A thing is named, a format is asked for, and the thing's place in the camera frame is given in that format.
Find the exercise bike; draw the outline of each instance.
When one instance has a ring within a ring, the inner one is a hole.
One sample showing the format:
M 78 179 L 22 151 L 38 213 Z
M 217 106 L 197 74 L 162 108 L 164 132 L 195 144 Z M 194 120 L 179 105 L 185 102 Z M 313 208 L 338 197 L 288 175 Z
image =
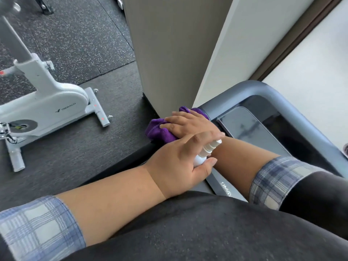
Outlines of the exercise bike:
M 10 23 L 4 17 L 20 11 L 15 0 L 0 0 L 0 40 L 15 58 L 14 65 L 0 71 L 7 75 L 24 75 L 36 88 L 35 92 L 0 106 L 0 139 L 6 146 L 15 172 L 25 168 L 20 148 L 89 114 L 95 113 L 103 127 L 110 125 L 100 105 L 97 89 L 83 89 L 54 80 L 49 70 L 52 61 L 42 61 L 30 53 Z

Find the purple cloth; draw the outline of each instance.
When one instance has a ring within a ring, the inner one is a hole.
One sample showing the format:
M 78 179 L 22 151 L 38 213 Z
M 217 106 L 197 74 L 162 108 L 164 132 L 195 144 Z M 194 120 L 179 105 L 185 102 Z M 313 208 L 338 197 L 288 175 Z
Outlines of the purple cloth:
M 205 118 L 210 120 L 209 117 L 205 113 L 203 113 L 200 109 L 192 108 L 192 110 L 203 115 Z M 181 106 L 179 108 L 179 111 L 190 113 L 190 110 L 185 106 Z M 163 118 L 152 119 L 145 130 L 145 135 L 151 140 L 161 140 L 166 144 L 177 140 L 178 138 L 175 135 L 173 135 L 171 132 L 169 132 L 167 128 L 159 128 L 160 125 L 165 123 L 169 123 L 169 122 L 167 122 Z

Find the leg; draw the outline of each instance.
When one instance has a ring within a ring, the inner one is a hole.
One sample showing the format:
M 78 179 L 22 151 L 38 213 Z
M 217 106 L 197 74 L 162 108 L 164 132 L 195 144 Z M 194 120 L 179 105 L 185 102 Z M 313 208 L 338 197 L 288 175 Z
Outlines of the leg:
M 54 13 L 52 7 L 46 5 L 46 4 L 44 3 L 43 0 L 35 0 L 35 1 L 36 1 L 37 4 L 40 6 L 40 8 L 41 8 L 41 10 L 42 10 L 42 13 L 43 13 L 44 15 L 47 16 L 47 15 L 51 15 L 51 14 Z

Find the spray bottle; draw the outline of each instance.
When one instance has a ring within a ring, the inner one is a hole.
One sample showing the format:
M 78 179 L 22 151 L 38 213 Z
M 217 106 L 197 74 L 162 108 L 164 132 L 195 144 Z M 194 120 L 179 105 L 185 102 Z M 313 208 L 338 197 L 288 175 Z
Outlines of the spray bottle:
M 212 151 L 221 143 L 221 140 L 217 140 L 204 145 L 202 151 L 194 158 L 194 167 L 202 165 L 203 162 L 206 161 L 207 156 L 210 155 Z

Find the plaid shirt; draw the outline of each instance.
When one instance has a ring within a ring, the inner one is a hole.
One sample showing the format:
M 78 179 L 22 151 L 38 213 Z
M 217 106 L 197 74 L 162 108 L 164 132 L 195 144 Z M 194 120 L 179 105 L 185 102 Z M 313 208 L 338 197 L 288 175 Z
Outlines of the plaid shirt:
M 278 210 L 290 190 L 304 177 L 323 171 L 292 157 L 278 157 L 257 173 L 249 202 Z M 0 234 L 16 261 L 58 261 L 86 247 L 67 206 L 46 196 L 0 213 Z

